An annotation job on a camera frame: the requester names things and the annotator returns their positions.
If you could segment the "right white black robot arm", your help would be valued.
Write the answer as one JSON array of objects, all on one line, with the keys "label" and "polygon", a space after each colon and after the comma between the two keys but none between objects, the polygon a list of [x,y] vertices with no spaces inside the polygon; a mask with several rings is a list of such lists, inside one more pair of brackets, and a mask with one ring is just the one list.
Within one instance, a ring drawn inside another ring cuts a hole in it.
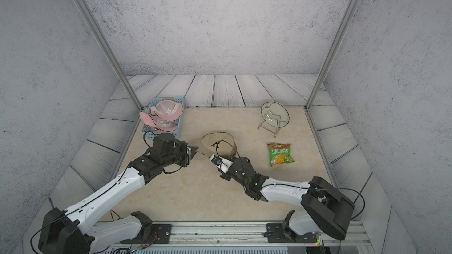
[{"label": "right white black robot arm", "polygon": [[289,211],[277,230],[264,235],[269,240],[301,242],[307,234],[320,231],[338,241],[346,239],[354,203],[322,177],[315,176],[309,182],[279,181],[256,172],[248,158],[213,155],[210,160],[222,179],[240,183],[250,198],[290,203],[306,211],[305,215]]}]

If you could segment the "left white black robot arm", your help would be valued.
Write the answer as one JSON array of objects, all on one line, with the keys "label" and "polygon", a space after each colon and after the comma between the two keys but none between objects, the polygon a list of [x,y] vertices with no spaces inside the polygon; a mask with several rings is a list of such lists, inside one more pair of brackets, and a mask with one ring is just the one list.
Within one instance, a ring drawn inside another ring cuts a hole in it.
[{"label": "left white black robot arm", "polygon": [[98,220],[129,194],[165,173],[166,167],[187,167],[197,150],[172,134],[156,136],[143,155],[92,195],[64,210],[50,210],[35,233],[39,241],[32,250],[36,254],[93,254],[118,242],[153,243],[153,221],[142,212],[107,223]]}]

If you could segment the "beige baseball cap black logo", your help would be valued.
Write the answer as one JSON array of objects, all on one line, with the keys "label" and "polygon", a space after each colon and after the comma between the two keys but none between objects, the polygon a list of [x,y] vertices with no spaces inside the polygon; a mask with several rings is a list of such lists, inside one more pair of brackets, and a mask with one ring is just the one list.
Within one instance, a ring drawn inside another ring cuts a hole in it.
[{"label": "beige baseball cap black logo", "polygon": [[237,144],[228,132],[213,132],[204,135],[197,143],[197,152],[211,158],[218,155],[223,158],[237,156]]}]

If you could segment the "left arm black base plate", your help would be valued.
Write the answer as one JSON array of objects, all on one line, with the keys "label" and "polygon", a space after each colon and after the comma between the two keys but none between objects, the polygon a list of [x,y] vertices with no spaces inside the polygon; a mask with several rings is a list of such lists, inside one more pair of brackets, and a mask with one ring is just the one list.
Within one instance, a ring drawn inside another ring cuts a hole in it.
[{"label": "left arm black base plate", "polygon": [[120,241],[120,244],[168,244],[170,241],[172,224],[153,223],[144,225],[133,239]]}]

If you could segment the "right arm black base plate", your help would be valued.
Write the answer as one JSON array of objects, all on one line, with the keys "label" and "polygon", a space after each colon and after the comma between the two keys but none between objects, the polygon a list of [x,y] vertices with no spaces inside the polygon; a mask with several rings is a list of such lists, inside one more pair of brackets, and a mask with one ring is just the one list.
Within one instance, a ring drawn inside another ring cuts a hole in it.
[{"label": "right arm black base plate", "polygon": [[318,243],[315,233],[298,235],[283,223],[266,224],[266,232],[263,234],[268,243]]}]

